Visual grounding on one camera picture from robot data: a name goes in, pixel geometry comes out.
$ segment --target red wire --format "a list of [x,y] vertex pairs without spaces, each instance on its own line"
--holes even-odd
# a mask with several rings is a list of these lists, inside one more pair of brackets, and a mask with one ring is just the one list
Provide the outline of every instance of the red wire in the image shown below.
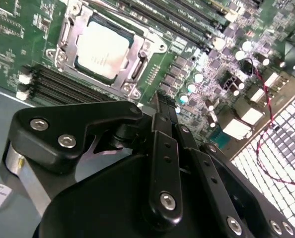
[[292,185],[295,185],[295,182],[294,181],[285,181],[281,178],[276,178],[274,176],[272,176],[266,169],[266,167],[264,166],[264,164],[262,163],[262,161],[260,160],[259,158],[259,149],[261,148],[261,140],[262,138],[264,137],[264,135],[267,133],[268,129],[272,127],[273,125],[273,121],[274,121],[274,116],[272,114],[272,108],[271,108],[271,100],[268,96],[268,87],[266,86],[265,84],[265,81],[264,79],[262,78],[262,76],[260,75],[260,73],[256,70],[255,71],[255,74],[257,76],[257,78],[262,82],[263,84],[263,91],[265,92],[266,94],[266,99],[267,99],[267,107],[268,107],[268,110],[269,110],[269,113],[270,113],[270,122],[269,122],[269,125],[266,127],[266,129],[263,131],[263,133],[260,135],[260,138],[257,142],[257,149],[256,149],[256,159],[257,159],[257,164],[258,166],[262,169],[262,171],[267,175],[269,176],[271,179],[277,181],[277,182],[282,182],[282,183],[287,183],[287,184],[292,184]]

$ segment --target cpu socket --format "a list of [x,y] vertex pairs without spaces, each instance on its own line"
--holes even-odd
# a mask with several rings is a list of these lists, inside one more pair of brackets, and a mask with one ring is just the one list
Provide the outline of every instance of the cpu socket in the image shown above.
[[153,54],[167,45],[116,10],[98,12],[79,0],[69,1],[56,49],[46,55],[62,72],[121,97],[138,100],[136,85]]

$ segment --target perforated metal panel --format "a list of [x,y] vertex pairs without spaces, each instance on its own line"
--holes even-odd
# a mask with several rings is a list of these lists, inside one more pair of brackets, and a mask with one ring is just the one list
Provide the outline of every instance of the perforated metal panel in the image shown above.
[[[272,180],[257,165],[259,135],[232,161],[295,227],[295,185]],[[259,158],[276,178],[295,181],[295,100],[283,110],[262,140]]]

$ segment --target motherboard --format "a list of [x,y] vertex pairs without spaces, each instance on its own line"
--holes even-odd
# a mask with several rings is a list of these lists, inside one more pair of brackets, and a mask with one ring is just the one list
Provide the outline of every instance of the motherboard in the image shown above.
[[295,0],[0,0],[0,87],[37,105],[176,102],[200,143],[248,138],[288,82]]

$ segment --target bolt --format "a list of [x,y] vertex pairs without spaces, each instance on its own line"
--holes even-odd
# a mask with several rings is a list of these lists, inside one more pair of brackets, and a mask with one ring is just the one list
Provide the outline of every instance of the bolt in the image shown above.
[[80,7],[77,4],[73,5],[71,7],[70,13],[75,16],[78,15],[80,13]]
[[287,231],[291,236],[294,235],[293,229],[288,225],[288,223],[286,223],[286,222],[282,222],[282,225],[285,227],[286,231]]
[[209,145],[208,148],[209,148],[211,151],[213,151],[214,153],[217,152],[216,148],[215,148],[214,146],[212,146],[212,145]]
[[131,87],[130,86],[124,86],[123,90],[126,91],[127,93],[131,91]]
[[76,146],[76,139],[72,135],[61,135],[58,138],[58,143],[64,148],[74,148]]
[[182,130],[185,133],[188,133],[189,132],[189,129],[186,126],[184,126],[184,125],[182,126]]
[[279,235],[282,234],[282,231],[281,231],[281,228],[279,227],[279,225],[275,222],[275,221],[272,221],[270,220],[270,225],[272,227],[272,229]]
[[176,202],[174,197],[172,197],[169,193],[162,193],[160,197],[162,205],[169,211],[173,211],[176,207]]
[[141,112],[141,110],[138,109],[135,106],[130,107],[130,111],[133,112],[133,113],[135,113],[135,114],[139,114]]
[[234,217],[227,217],[227,223],[229,228],[237,235],[240,236],[242,234],[242,229],[239,222]]
[[34,130],[38,131],[44,131],[48,128],[48,123],[43,119],[33,119],[29,124]]

